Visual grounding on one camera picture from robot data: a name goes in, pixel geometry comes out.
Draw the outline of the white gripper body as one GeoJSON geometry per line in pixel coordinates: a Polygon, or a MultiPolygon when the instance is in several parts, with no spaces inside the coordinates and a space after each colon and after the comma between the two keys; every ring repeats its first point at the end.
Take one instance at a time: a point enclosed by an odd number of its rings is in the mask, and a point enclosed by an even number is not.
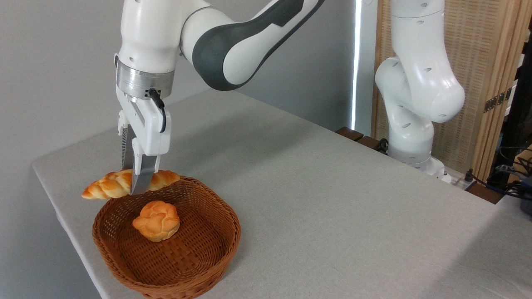
{"type": "Polygon", "coordinates": [[[116,65],[116,96],[123,111],[120,129],[131,125],[137,137],[137,144],[144,155],[166,154],[170,147],[171,119],[163,113],[160,103],[171,94],[172,74],[147,73],[128,67],[114,57],[116,65]],[[159,102],[152,99],[155,91],[159,102]]]}

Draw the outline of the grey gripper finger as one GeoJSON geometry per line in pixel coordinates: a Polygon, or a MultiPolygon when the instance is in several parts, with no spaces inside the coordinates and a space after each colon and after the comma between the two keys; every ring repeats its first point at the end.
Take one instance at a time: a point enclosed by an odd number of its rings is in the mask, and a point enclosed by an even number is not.
{"type": "Polygon", "coordinates": [[[131,147],[133,149],[131,195],[133,196],[148,191],[153,174],[158,172],[161,157],[146,155],[137,138],[133,138],[131,147]]]}
{"type": "Polygon", "coordinates": [[[132,146],[135,132],[131,127],[125,112],[121,110],[118,114],[118,135],[121,136],[122,169],[132,169],[134,167],[134,151],[132,146]]]}

